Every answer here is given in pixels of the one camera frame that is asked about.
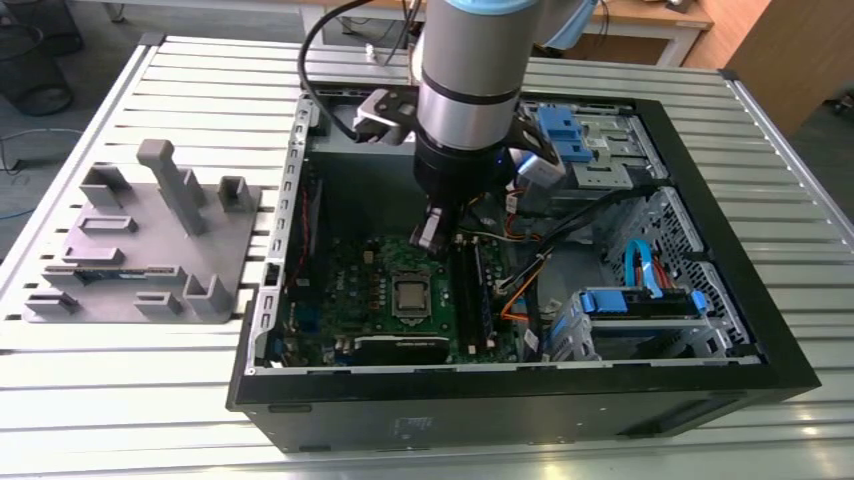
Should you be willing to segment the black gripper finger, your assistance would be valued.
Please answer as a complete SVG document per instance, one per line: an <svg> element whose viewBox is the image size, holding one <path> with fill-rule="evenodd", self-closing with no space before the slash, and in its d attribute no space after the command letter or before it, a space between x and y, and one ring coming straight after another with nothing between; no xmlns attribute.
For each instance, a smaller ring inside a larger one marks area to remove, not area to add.
<svg viewBox="0 0 854 480"><path fill-rule="evenodd" d="M410 236L410 245L434 259L446 259L461 222L461 203L430 203Z"/></svg>

